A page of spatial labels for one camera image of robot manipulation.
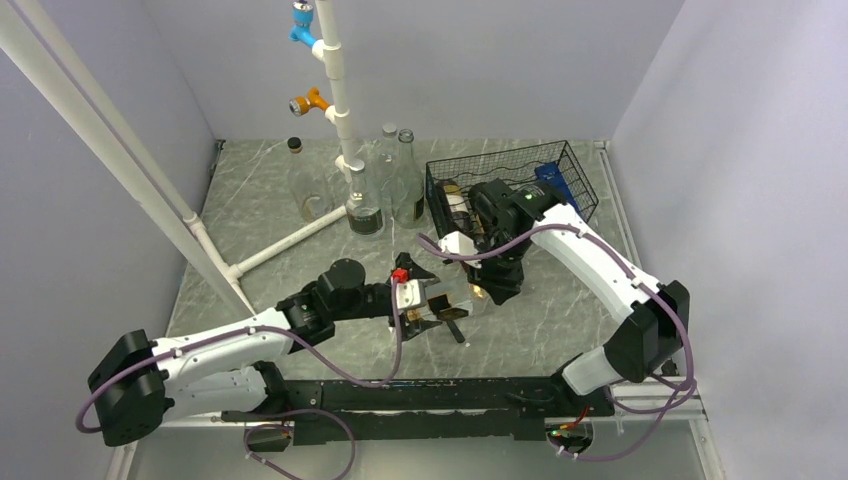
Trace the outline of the clear bottle dark label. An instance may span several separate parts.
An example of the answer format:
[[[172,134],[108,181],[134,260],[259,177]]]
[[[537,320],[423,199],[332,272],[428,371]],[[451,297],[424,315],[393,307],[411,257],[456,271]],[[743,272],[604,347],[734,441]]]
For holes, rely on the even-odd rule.
[[[348,225],[360,237],[377,237],[384,229],[383,212],[376,190],[369,182],[366,165],[354,159],[348,164],[348,172],[350,182],[345,202]]]

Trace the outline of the clear frosted wine bottle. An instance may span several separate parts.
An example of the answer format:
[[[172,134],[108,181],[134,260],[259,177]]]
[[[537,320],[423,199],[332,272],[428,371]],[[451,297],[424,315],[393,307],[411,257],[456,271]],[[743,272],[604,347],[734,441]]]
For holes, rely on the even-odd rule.
[[[411,129],[398,132],[398,150],[390,183],[391,213],[396,225],[416,228],[424,218],[425,177],[414,153]]]

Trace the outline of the blue label clear bottle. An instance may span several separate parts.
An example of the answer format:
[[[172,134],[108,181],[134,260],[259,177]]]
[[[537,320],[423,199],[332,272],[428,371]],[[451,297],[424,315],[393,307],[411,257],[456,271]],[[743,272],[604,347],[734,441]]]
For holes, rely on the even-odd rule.
[[[537,166],[534,169],[534,173],[536,179],[539,181],[544,181],[551,186],[553,186],[556,190],[561,192],[569,204],[571,204],[579,215],[582,215],[582,211],[577,203],[575,196],[569,188],[565,177],[560,171],[558,165],[555,162],[548,162]]]

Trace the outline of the round clear glass bottle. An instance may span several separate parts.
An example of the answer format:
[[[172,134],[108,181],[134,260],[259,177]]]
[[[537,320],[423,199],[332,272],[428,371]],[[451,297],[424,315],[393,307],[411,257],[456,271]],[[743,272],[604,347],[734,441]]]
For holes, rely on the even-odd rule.
[[[377,141],[374,157],[374,183],[385,207],[390,204],[390,183],[398,151],[398,128],[394,123],[382,126],[382,137]]]

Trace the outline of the clear bottle white label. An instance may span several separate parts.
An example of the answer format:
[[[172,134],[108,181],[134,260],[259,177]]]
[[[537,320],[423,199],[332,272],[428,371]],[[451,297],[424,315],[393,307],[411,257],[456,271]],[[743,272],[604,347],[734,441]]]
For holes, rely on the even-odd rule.
[[[298,211],[306,221],[314,221],[329,214],[335,208],[327,177],[320,164],[303,153],[299,137],[287,139],[290,152],[288,186]]]

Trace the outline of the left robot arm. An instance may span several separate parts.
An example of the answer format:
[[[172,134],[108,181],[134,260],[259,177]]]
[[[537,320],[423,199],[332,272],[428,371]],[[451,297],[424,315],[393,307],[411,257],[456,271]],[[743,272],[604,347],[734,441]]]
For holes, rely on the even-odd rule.
[[[386,317],[396,341],[406,339],[403,314],[426,303],[439,278],[406,252],[382,283],[368,283],[364,266],[344,258],[300,291],[244,320],[181,337],[151,339],[142,329],[122,335],[87,379],[91,392],[75,419],[78,431],[100,434],[117,447],[144,438],[162,423],[201,413],[279,417],[287,406],[272,361],[317,351],[340,321]]]

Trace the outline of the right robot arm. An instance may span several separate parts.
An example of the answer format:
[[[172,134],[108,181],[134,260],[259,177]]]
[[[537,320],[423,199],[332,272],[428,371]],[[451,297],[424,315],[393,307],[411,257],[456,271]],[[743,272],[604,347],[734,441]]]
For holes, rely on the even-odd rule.
[[[555,374],[558,382],[550,392],[557,411],[574,415],[588,404],[590,393],[621,380],[639,383],[677,352],[687,364],[683,386],[693,385],[685,286],[663,283],[627,260],[544,182],[517,190],[500,179],[478,183],[470,188],[469,201],[486,238],[467,262],[469,280],[496,304],[519,293],[522,260],[536,245],[581,280],[617,323],[605,344],[569,360]]]

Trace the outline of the red wine bottle gold cap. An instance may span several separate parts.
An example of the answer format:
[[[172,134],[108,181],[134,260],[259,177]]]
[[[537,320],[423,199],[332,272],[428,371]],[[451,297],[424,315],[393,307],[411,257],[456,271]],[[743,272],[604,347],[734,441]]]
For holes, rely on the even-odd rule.
[[[450,231],[447,234],[453,231],[465,233],[475,242],[480,251],[485,244],[485,236],[475,227],[469,204],[460,186],[453,180],[443,180],[438,182],[436,187],[440,198],[444,200],[443,210],[449,220]]]

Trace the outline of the small grey hammer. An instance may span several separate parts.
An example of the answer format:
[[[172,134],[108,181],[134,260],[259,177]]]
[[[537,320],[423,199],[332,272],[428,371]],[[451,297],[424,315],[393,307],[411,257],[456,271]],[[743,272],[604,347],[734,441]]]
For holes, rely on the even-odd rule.
[[[446,320],[445,325],[448,327],[451,335],[458,344],[464,344],[466,342],[465,336],[454,320]]]

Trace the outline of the orange pipe nozzle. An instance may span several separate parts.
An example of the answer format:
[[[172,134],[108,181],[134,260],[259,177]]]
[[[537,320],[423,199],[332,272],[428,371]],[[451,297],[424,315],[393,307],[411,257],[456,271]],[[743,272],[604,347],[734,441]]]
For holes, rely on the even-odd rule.
[[[306,115],[312,110],[326,112],[329,107],[330,104],[317,87],[312,87],[305,96],[298,96],[289,101],[289,110],[296,117]]]

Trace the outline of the blue pipe nozzle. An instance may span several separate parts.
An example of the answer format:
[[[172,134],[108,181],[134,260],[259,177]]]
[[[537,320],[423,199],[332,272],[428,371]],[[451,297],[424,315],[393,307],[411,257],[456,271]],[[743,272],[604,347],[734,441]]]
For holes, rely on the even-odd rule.
[[[311,32],[314,20],[314,6],[306,0],[295,0],[292,2],[293,26],[289,31],[289,39],[292,42],[302,43],[312,48],[316,42]]]

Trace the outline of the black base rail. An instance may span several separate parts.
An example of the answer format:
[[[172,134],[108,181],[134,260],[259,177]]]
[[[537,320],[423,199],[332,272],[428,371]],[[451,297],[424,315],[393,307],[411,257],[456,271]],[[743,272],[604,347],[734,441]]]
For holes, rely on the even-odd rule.
[[[354,438],[420,440],[510,437],[541,441],[555,423],[608,418],[615,408],[602,390],[578,397],[546,376],[406,379],[381,389],[343,380],[289,380],[254,412],[225,411],[228,423],[291,419],[296,446]]]

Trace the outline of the white pvc pipe frame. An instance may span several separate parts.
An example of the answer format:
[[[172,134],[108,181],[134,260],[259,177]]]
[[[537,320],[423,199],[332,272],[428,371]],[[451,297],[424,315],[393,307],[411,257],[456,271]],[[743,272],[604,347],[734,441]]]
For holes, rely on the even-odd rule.
[[[316,39],[309,49],[325,68],[332,96],[327,101],[330,107],[322,113],[336,128],[341,153],[335,165],[339,171],[345,172],[354,157],[354,138],[342,43],[331,2],[309,3],[314,6],[311,32]],[[239,317],[255,312],[240,286],[244,274],[345,215],[344,207],[338,207],[248,259],[229,265],[223,260],[199,214],[180,195],[39,2],[2,2],[1,49],[224,304]]]

